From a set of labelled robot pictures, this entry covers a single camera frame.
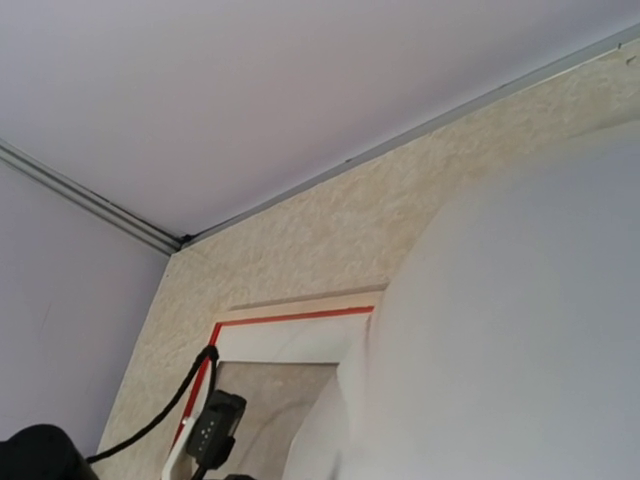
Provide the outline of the white mat board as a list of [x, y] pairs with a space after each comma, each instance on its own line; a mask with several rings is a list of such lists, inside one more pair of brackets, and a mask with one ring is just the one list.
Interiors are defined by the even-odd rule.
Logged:
[[372, 312], [370, 305], [298, 313], [236, 310], [218, 317], [209, 343], [222, 362], [336, 364], [342, 397], [353, 408], [364, 390]]

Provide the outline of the wooden red photo frame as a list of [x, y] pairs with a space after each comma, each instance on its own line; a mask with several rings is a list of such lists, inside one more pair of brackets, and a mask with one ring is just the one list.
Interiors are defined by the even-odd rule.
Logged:
[[209, 345], [221, 362], [336, 364], [349, 429], [365, 395], [367, 337], [385, 287], [298, 298], [217, 314]]

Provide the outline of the white photo paper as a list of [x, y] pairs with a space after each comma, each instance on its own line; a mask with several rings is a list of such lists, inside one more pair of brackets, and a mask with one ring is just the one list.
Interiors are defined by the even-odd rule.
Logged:
[[442, 207], [339, 384], [286, 478], [637, 478], [638, 123]]

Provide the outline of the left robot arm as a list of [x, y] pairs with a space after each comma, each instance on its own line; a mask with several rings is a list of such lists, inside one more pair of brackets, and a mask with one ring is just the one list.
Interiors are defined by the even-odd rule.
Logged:
[[1, 442], [1, 480], [98, 480], [59, 427], [27, 427]]

